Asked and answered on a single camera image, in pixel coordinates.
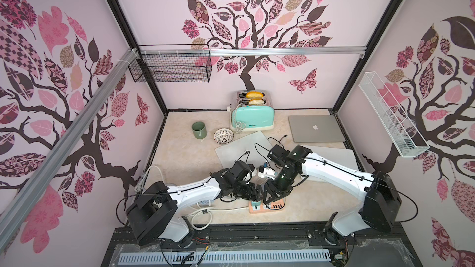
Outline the white laptop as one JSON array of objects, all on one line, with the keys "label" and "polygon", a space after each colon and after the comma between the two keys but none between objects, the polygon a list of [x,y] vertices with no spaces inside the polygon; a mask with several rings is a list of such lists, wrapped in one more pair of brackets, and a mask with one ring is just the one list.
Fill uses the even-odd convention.
[{"label": "white laptop", "polygon": [[304,145],[304,147],[312,150],[313,153],[330,160],[334,163],[340,164],[352,170],[359,171],[357,161],[352,150],[341,148],[317,147],[311,145]]},{"label": "white laptop", "polygon": [[218,147],[215,151],[223,168],[231,168],[239,159],[258,168],[264,164],[264,156],[268,155],[271,148],[267,137],[258,131]]}]

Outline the green mug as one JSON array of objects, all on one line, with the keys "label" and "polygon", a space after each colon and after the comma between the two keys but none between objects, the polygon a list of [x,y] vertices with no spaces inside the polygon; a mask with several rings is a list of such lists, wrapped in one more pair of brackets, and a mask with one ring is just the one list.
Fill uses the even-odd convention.
[{"label": "green mug", "polygon": [[192,131],[196,139],[202,140],[207,136],[206,125],[202,121],[193,123]]}]

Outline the orange power strip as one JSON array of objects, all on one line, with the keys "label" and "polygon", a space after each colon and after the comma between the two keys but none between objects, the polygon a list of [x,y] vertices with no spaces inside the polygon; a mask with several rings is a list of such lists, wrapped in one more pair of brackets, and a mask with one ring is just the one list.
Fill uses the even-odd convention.
[{"label": "orange power strip", "polygon": [[263,201],[261,202],[261,209],[254,211],[250,209],[250,202],[249,202],[249,212],[250,214],[261,214],[267,212],[275,212],[283,210],[286,205],[286,197],[284,199],[280,199],[278,201],[271,202],[269,204],[264,204]]}]

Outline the white laptop right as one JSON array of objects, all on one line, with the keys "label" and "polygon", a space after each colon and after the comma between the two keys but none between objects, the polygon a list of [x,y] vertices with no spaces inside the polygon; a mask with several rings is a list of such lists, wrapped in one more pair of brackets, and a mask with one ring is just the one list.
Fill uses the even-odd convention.
[{"label": "white laptop right", "polygon": [[352,150],[341,148],[317,147],[311,145],[304,145],[304,147],[312,150],[313,153],[330,160],[334,163],[340,164],[352,170],[359,171],[357,161]]}]

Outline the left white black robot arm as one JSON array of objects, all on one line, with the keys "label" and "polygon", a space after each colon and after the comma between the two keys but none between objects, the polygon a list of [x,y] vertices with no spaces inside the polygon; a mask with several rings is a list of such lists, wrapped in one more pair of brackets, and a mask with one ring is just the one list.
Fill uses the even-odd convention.
[{"label": "left white black robot arm", "polygon": [[159,181],[140,194],[126,210],[126,216],[139,246],[159,239],[188,243],[194,228],[184,210],[202,201],[228,195],[260,201],[261,185],[251,182],[254,166],[239,160],[231,168],[221,169],[199,182],[166,186]]}]

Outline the white laptop centre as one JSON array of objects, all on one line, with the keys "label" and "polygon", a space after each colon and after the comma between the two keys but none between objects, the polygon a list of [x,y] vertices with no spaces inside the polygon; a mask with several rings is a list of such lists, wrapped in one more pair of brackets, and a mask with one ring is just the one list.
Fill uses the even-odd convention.
[{"label": "white laptop centre", "polygon": [[231,168],[239,159],[258,168],[264,164],[264,156],[268,155],[271,148],[267,137],[258,131],[218,147],[215,151],[223,168]]}]

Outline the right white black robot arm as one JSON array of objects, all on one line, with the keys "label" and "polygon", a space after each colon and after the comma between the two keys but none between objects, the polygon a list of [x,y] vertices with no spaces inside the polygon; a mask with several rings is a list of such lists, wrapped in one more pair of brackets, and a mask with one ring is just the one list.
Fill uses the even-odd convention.
[{"label": "right white black robot arm", "polygon": [[381,233],[392,231],[402,199],[388,174],[354,170],[300,145],[292,151],[275,145],[267,157],[280,168],[280,172],[264,185],[265,203],[287,197],[296,186],[294,180],[300,174],[304,178],[321,179],[359,200],[359,204],[353,208],[331,215],[322,231],[328,244],[338,245],[342,238],[365,229]]}]

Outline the mint charger on orange strip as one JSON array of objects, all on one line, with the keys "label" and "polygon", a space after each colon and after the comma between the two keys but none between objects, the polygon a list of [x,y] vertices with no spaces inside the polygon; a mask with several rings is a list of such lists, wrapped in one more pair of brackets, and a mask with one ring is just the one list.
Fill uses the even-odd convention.
[{"label": "mint charger on orange strip", "polygon": [[251,201],[250,202],[250,209],[257,211],[261,209],[261,202],[260,201]]}]

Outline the white patterned bowl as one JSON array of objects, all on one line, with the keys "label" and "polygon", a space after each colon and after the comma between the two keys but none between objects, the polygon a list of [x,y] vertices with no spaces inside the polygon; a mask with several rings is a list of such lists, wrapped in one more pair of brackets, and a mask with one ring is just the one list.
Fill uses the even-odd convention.
[{"label": "white patterned bowl", "polygon": [[234,139],[234,132],[228,128],[220,128],[214,133],[214,141],[220,145],[231,143]]}]

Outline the bread slice in toaster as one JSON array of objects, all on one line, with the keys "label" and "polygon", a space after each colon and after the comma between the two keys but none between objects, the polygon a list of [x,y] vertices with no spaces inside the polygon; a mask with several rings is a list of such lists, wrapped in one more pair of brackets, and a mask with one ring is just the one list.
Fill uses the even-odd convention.
[{"label": "bread slice in toaster", "polygon": [[258,91],[250,91],[246,93],[246,98],[248,100],[261,100],[263,99],[264,94]]}]

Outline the mint green toaster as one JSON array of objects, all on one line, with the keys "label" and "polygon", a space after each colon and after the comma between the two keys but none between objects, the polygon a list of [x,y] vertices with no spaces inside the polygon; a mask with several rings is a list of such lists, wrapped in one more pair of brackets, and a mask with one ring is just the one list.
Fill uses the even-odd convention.
[{"label": "mint green toaster", "polygon": [[[248,100],[246,93],[258,91],[264,94],[261,100]],[[228,107],[231,130],[237,133],[266,131],[275,126],[275,110],[269,93],[263,90],[237,91]]]}]

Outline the silver apple laptop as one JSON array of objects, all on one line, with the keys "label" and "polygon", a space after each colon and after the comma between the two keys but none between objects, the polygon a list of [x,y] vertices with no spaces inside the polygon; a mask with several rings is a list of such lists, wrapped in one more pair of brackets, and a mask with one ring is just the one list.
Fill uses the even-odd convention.
[{"label": "silver apple laptop", "polygon": [[289,116],[288,120],[295,143],[345,142],[335,116]]}]

